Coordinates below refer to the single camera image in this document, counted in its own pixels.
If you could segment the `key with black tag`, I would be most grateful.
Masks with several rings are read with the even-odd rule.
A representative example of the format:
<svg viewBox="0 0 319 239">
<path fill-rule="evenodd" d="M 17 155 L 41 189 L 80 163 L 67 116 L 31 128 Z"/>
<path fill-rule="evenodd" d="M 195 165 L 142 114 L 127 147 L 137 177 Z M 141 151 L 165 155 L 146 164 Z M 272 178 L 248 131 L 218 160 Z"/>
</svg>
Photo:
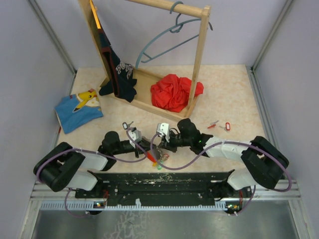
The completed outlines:
<svg viewBox="0 0 319 239">
<path fill-rule="evenodd" d="M 163 154 L 160 158 L 161 161 L 167 161 L 169 159 L 169 155 L 168 154 Z"/>
</svg>

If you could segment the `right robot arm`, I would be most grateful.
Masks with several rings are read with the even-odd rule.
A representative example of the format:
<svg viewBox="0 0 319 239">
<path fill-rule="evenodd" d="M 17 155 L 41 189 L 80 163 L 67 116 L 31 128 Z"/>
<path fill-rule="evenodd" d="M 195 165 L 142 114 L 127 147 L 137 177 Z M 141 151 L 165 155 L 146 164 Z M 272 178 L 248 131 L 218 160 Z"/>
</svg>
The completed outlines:
<svg viewBox="0 0 319 239">
<path fill-rule="evenodd" d="M 158 123 L 157 136 L 160 147 L 176 152 L 179 147 L 189 147 L 199 157 L 220 157 L 245 165 L 233 170 L 222 185 L 223 193 L 234 197 L 241 189 L 260 185 L 275 190 L 278 181 L 286 173 L 288 159 L 262 136 L 251 141 L 232 141 L 211 134 L 201 133 L 190 119 L 182 119 L 177 124 L 178 133 L 172 132 L 168 123 Z"/>
</svg>

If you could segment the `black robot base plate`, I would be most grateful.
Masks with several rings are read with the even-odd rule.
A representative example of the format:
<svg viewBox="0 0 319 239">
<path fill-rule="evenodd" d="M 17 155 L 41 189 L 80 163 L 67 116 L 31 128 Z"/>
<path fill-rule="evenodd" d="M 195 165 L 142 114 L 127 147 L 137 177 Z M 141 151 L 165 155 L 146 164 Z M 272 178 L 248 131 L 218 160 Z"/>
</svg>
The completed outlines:
<svg viewBox="0 0 319 239">
<path fill-rule="evenodd" d="M 222 173 L 105 173 L 91 191 L 77 189 L 77 199 L 107 200 L 108 206 L 213 206 L 226 198 L 249 198 L 252 190 L 226 185 Z"/>
</svg>

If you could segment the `grey key organiser plate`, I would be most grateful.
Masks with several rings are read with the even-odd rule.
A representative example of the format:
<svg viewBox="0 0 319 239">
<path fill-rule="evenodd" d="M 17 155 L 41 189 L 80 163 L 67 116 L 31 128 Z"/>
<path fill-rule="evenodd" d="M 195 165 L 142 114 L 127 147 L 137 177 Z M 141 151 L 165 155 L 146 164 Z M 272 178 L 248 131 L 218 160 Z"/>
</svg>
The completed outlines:
<svg viewBox="0 0 319 239">
<path fill-rule="evenodd" d="M 160 161 L 163 156 L 163 152 L 158 146 L 153 146 L 150 153 L 155 161 Z"/>
</svg>

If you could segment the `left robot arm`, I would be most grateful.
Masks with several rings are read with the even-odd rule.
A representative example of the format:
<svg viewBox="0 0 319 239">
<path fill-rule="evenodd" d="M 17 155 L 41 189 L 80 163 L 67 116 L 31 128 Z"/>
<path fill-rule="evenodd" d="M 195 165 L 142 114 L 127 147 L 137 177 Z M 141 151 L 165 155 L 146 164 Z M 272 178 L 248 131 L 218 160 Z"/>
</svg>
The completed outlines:
<svg viewBox="0 0 319 239">
<path fill-rule="evenodd" d="M 97 151 L 74 148 L 62 142 L 35 165 L 33 173 L 54 192 L 78 188 L 97 198 L 103 194 L 104 186 L 98 182 L 94 170 L 106 172 L 118 161 L 136 163 L 148 157 L 149 140 L 136 128 L 129 128 L 127 136 L 128 140 L 121 141 L 117 132 L 110 131 Z"/>
</svg>

